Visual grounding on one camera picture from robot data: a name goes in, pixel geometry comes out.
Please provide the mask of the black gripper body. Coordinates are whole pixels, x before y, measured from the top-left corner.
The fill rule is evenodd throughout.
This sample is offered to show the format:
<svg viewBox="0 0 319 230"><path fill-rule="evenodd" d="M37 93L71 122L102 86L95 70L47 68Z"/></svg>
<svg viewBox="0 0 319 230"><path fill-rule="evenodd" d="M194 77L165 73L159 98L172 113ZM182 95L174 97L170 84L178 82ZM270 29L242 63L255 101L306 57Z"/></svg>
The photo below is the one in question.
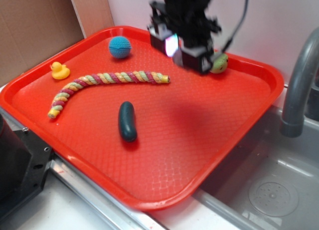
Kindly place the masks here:
<svg viewBox="0 0 319 230"><path fill-rule="evenodd" d="M189 48L207 46L211 42L211 34L221 32L217 19L209 19L205 15L210 1L150 1L152 33L161 40L176 34Z"/></svg>

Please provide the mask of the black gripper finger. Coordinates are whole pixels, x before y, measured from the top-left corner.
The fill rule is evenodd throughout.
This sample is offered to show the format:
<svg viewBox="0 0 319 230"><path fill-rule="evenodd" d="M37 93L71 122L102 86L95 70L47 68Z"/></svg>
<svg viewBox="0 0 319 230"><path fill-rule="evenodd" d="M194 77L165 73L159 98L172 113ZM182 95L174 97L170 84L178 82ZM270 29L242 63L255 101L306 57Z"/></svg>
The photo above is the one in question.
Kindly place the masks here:
<svg viewBox="0 0 319 230"><path fill-rule="evenodd" d="M178 50L178 36L165 24L148 25L151 46L168 57L173 57Z"/></svg>
<svg viewBox="0 0 319 230"><path fill-rule="evenodd" d="M180 47L173 55L174 64L195 70L201 74L210 72L213 68L214 50L208 50L205 46L200 47Z"/></svg>

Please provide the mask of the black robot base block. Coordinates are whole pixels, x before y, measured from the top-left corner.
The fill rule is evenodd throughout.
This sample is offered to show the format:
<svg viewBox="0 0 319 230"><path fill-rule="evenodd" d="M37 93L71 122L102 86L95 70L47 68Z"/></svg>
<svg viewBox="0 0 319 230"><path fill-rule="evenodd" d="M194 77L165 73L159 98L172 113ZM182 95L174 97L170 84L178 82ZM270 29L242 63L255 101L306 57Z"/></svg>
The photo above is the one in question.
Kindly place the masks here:
<svg viewBox="0 0 319 230"><path fill-rule="evenodd" d="M44 188L52 148L31 130L12 130L0 117L0 220Z"/></svg>

